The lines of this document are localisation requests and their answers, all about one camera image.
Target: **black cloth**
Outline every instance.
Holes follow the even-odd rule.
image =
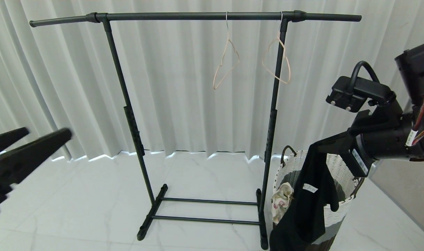
[[[338,193],[326,163],[327,154],[317,151],[319,144],[316,142],[309,147],[294,187],[293,200],[271,232],[272,251],[304,251],[325,234],[324,206],[330,204],[334,212],[339,209]],[[303,189],[304,184],[317,191]]]

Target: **black metal garment rack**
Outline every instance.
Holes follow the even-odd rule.
[[[133,109],[130,102],[130,97],[127,91],[127,86],[122,73],[121,64],[119,62],[118,52],[114,44],[113,33],[110,26],[110,21],[124,21],[124,20],[280,20],[282,19],[280,27],[280,40],[285,43],[285,35],[287,32],[288,22],[300,22],[304,20],[321,20],[321,21],[352,21],[359,22],[361,16],[358,15],[341,15],[341,14],[314,14],[306,13],[303,11],[283,11],[283,12],[220,12],[220,13],[89,13],[85,16],[72,16],[64,18],[46,19],[40,21],[29,21],[31,27],[52,25],[52,24],[65,24],[65,23],[78,23],[78,22],[92,22],[92,23],[103,23],[105,33],[107,34],[108,44],[110,45],[111,54],[113,56],[114,65],[118,72],[119,83],[121,85],[122,92],[126,106],[124,111],[126,113],[127,121],[129,124],[130,133],[136,149],[139,164],[141,166],[142,175],[144,176],[145,185],[147,192],[150,197],[152,207],[144,223],[139,228],[137,234],[138,240],[143,240],[147,230],[149,229],[153,219],[165,219],[165,220],[180,220],[180,221],[202,221],[202,222],[218,222],[218,223],[230,223],[230,224],[247,224],[256,225],[260,228],[260,243],[261,247],[266,250],[268,249],[268,235],[266,233],[266,223],[264,216],[264,205],[266,197],[266,187],[268,185],[268,174],[271,163],[272,155],[272,144],[274,139],[275,121],[277,117],[277,94],[279,90],[279,80],[274,78],[274,88],[272,93],[270,119],[268,125],[268,137],[266,140],[266,151],[265,151],[265,172],[263,175],[263,186],[262,190],[257,189],[256,198],[257,202],[243,202],[243,201],[226,201],[226,200],[196,200],[196,199],[184,199],[184,198],[169,198],[164,197],[167,192],[168,186],[164,184],[161,187],[161,191],[158,196],[154,198],[147,169],[145,168],[144,162],[144,146],[142,145],[141,137],[139,136],[139,130],[137,128],[136,120],[134,117]],[[277,53],[277,62],[275,67],[275,75],[280,77],[280,71],[282,67],[282,54],[283,47],[279,43],[279,49]],[[223,220],[223,219],[204,219],[204,218],[187,218],[187,217],[175,217],[175,216],[161,216],[156,215],[159,206],[163,200],[170,201],[182,201],[182,202],[199,202],[199,203],[218,203],[218,204],[233,204],[233,205],[252,205],[258,208],[258,221],[234,221],[234,220]]]

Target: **light under curtain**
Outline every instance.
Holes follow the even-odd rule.
[[[73,140],[54,154],[77,159],[134,152],[124,99],[102,25],[32,29],[29,20],[91,12],[275,12],[359,14],[359,23],[289,23],[291,82],[280,84],[273,153],[345,131],[354,114],[325,102],[336,79],[369,62],[380,81],[408,96],[394,57],[424,43],[424,0],[7,0],[0,1],[0,133],[28,127],[32,141],[61,127]],[[225,21],[113,21],[113,35],[145,149],[244,151],[263,156],[274,78],[261,64],[280,21],[229,21],[241,61],[212,80],[226,44]],[[223,74],[236,63],[228,48]],[[277,46],[265,64],[275,68]],[[284,63],[281,77],[287,78]],[[362,71],[361,77],[368,75]]]

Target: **white marble floor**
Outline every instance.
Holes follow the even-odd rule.
[[[263,161],[243,154],[148,152],[145,160],[155,195],[167,183],[168,197],[255,201],[262,184]],[[279,159],[272,163],[269,197]],[[48,161],[0,206],[0,251],[261,250],[256,226],[186,221],[155,220],[138,242],[149,209],[135,155]],[[238,205],[166,201],[158,214],[257,220],[255,207]],[[351,250],[424,251],[424,232],[367,180],[332,247]]]

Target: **laundry basket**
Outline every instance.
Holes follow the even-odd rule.
[[[285,158],[285,150],[290,148],[293,154]],[[274,179],[273,192],[276,192],[281,184],[289,182],[295,186],[300,170],[306,159],[307,151],[295,152],[290,146],[286,146],[280,159],[280,167]],[[333,244],[338,233],[342,220],[344,219],[351,202],[355,199],[356,193],[364,178],[355,178],[348,169],[341,156],[327,154],[327,166],[334,179],[336,191],[339,198],[339,210],[333,212],[330,205],[324,206],[325,234],[319,237],[314,243],[307,247],[307,251],[328,251]]]

